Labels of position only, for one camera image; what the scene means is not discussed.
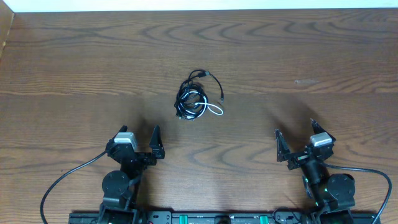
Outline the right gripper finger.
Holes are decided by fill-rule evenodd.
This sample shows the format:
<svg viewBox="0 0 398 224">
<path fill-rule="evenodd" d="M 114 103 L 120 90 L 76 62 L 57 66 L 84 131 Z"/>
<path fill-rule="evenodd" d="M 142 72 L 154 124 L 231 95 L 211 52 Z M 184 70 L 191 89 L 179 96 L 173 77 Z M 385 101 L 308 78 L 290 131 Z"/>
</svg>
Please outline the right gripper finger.
<svg viewBox="0 0 398 224">
<path fill-rule="evenodd" d="M 333 142 L 336 141 L 336 138 L 334 136 L 332 136 L 329 132 L 327 132 L 325 129 L 323 129 L 319 125 L 319 123 L 317 121 L 315 121 L 314 119 L 311 119 L 311 125 L 312 125 L 312 128 L 313 128 L 314 134 L 327 133 L 329 135 L 329 137 L 331 137 Z"/>
<path fill-rule="evenodd" d="M 277 162 L 283 162 L 289 159 L 291 154 L 288 144 L 286 143 L 281 131 L 276 129 L 275 140 L 277 142 Z"/>
</svg>

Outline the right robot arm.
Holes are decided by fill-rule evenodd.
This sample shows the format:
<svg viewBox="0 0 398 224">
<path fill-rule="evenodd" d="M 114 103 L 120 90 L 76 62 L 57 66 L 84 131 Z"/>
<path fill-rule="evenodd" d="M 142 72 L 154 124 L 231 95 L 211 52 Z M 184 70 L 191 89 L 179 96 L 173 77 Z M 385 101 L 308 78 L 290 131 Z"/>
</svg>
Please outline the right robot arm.
<svg viewBox="0 0 398 224">
<path fill-rule="evenodd" d="M 303 151 L 291 152 L 282 132 L 274 131 L 277 161 L 287 162 L 290 170 L 300 168 L 308 196 L 315 208 L 302 215 L 301 223 L 353 223 L 350 208 L 355 205 L 354 178 L 349 174 L 330 174 L 324 161 L 333 155 L 336 139 L 312 120 L 314 135 Z"/>
</svg>

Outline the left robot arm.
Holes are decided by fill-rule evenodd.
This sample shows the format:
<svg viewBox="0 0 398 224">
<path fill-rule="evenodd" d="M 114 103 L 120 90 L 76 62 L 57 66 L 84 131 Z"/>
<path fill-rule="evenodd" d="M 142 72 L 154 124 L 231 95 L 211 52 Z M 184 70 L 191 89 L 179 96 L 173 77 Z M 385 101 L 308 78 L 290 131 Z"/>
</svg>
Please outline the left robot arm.
<svg viewBox="0 0 398 224">
<path fill-rule="evenodd" d="M 137 195 L 144 171 L 165 158 L 160 127 L 154 128 L 149 143 L 151 152 L 137 152 L 136 137 L 122 126 L 111 138 L 105 153 L 120 165 L 102 181 L 104 192 L 98 223 L 149 223 L 147 212 L 137 206 Z"/>
</svg>

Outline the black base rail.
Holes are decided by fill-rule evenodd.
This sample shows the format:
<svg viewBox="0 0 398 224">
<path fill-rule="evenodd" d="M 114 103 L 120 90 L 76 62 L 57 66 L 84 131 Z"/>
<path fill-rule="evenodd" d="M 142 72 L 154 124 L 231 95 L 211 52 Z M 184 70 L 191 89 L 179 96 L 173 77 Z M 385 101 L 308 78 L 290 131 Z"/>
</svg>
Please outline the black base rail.
<svg viewBox="0 0 398 224">
<path fill-rule="evenodd" d="M 275 213 L 177 213 L 151 211 L 140 219 L 119 218 L 115 215 L 100 218 L 97 213 L 71 213 L 68 224 L 95 223 L 146 223 L 146 224 L 294 224 L 310 223 L 300 212 L 277 211 Z"/>
</svg>

